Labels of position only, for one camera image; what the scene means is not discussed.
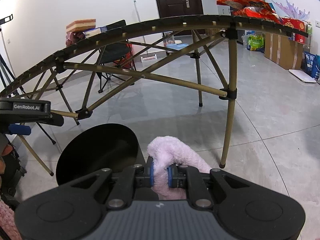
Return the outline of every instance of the screw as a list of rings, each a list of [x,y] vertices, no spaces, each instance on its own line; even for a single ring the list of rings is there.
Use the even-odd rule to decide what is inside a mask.
[[[109,202],[108,202],[109,206],[110,207],[122,207],[124,205],[124,201],[122,199],[111,199]]]
[[[209,207],[211,205],[211,201],[209,199],[201,198],[196,201],[196,205],[198,207]]]

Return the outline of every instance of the pink fleece cloth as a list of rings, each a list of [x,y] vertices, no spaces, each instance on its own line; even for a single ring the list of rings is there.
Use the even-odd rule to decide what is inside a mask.
[[[0,226],[11,240],[22,240],[14,223],[14,212],[2,200],[0,201]]]
[[[186,191],[182,188],[168,187],[168,170],[171,164],[184,164],[196,167],[200,172],[209,173],[211,167],[188,145],[175,137],[155,138],[147,148],[153,157],[154,186],[152,190],[160,200],[185,199]]]

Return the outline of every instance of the black circular disc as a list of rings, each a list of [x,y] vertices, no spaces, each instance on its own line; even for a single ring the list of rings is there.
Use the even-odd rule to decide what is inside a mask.
[[[218,217],[229,233],[248,240],[293,239],[305,221],[299,203],[262,187],[234,189],[220,204]]]
[[[22,203],[15,223],[23,239],[70,240],[90,233],[101,215],[100,205],[90,195],[51,190]]]

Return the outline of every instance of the red gift box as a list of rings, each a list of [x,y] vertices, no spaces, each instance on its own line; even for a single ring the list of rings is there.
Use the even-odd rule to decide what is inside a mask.
[[[285,26],[295,28],[295,29],[301,30],[303,32],[305,31],[305,29],[304,29],[305,25],[304,25],[303,21],[291,19],[291,18],[282,18],[282,19],[284,21]],[[293,34],[293,40],[296,42],[303,43],[303,44],[306,43],[306,38],[304,36],[302,36],[300,34],[296,34],[296,33]]]

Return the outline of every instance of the black handheld device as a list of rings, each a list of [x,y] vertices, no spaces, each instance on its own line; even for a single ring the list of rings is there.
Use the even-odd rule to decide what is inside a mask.
[[[29,198],[15,212],[16,226],[33,240],[289,240],[304,225],[298,202],[223,170],[171,165],[168,175],[186,200],[137,196],[154,183],[149,157],[145,166],[101,169]]]

